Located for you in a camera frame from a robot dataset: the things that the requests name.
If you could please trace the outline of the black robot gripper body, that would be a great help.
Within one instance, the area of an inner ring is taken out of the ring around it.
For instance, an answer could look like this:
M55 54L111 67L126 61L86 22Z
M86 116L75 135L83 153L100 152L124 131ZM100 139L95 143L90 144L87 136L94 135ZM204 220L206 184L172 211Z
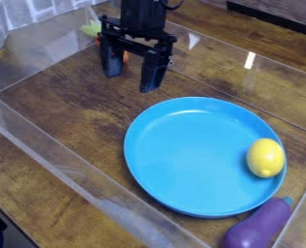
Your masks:
M170 56L176 37L164 31L164 25L167 12L176 9L168 0L120 0L119 17L99 16L102 55L120 56L128 51L143 56L152 49Z

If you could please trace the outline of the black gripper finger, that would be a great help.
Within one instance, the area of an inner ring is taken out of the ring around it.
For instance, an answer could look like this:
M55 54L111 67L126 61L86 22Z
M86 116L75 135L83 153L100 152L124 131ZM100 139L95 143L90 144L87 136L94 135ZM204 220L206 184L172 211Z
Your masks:
M163 82L168 65L172 61L172 52L150 49L144 54L142 66L140 92L148 93L158 89Z
M118 77L123 71L124 47L118 40L100 39L100 55L104 74L108 78Z

